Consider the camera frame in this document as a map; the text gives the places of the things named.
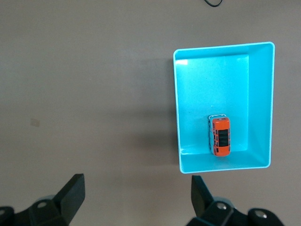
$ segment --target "rectangular container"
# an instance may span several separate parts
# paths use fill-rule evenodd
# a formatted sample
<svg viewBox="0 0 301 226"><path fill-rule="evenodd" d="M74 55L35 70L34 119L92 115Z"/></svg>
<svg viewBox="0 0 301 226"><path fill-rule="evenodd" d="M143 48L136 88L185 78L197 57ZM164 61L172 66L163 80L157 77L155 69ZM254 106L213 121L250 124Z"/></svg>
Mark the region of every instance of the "rectangular container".
<svg viewBox="0 0 301 226"><path fill-rule="evenodd" d="M274 58L272 42L174 52L182 173L270 165ZM229 156L216 157L209 150L208 116L213 114L230 119Z"/></svg>

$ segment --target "gray floor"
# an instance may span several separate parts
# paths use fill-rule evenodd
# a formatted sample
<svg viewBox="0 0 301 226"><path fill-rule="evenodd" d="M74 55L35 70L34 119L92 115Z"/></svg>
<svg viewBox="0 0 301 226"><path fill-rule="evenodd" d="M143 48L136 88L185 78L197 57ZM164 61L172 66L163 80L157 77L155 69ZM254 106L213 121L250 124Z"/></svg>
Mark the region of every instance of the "gray floor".
<svg viewBox="0 0 301 226"><path fill-rule="evenodd" d="M271 166L202 176L244 213L300 224L300 0L0 2L0 206L21 211L84 173L71 225L185 225L173 52L272 41Z"/></svg>

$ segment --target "blue tray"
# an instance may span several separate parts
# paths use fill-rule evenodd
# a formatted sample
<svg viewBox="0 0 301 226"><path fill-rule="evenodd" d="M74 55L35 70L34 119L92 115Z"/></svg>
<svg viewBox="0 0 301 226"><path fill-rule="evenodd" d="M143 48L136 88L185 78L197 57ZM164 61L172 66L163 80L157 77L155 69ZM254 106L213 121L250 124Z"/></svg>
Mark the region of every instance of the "blue tray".
<svg viewBox="0 0 301 226"><path fill-rule="evenodd" d="M182 173L266 168L271 159L272 42L178 49L174 80ZM231 153L209 150L208 116L226 114Z"/></svg>

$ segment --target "orange toy car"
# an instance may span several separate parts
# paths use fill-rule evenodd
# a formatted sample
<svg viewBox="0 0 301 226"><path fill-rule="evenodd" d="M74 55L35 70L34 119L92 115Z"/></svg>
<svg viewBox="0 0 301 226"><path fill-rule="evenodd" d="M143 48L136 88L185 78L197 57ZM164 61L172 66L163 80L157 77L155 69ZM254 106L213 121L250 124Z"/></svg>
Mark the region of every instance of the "orange toy car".
<svg viewBox="0 0 301 226"><path fill-rule="evenodd" d="M230 154L230 120L224 114L209 116L209 149L215 156Z"/></svg>

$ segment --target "screw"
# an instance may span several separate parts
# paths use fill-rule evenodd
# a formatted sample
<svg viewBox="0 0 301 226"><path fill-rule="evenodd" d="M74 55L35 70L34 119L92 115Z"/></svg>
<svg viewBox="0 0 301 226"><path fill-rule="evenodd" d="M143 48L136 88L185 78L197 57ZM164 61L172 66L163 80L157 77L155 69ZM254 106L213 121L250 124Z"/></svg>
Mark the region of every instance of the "screw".
<svg viewBox="0 0 301 226"><path fill-rule="evenodd" d="M261 210L255 210L255 214L256 216L258 216L259 218L267 218L268 216L265 214L265 212L261 211Z"/></svg>
<svg viewBox="0 0 301 226"><path fill-rule="evenodd" d="M218 203L216 204L216 206L217 206L217 208L219 208L220 210L225 210L225 209L227 209L227 206L226 206L224 203L222 203L222 202L218 202Z"/></svg>
<svg viewBox="0 0 301 226"><path fill-rule="evenodd" d="M47 203L46 202L40 202L39 204L38 204L38 208L43 208L44 206L46 206L47 205Z"/></svg>

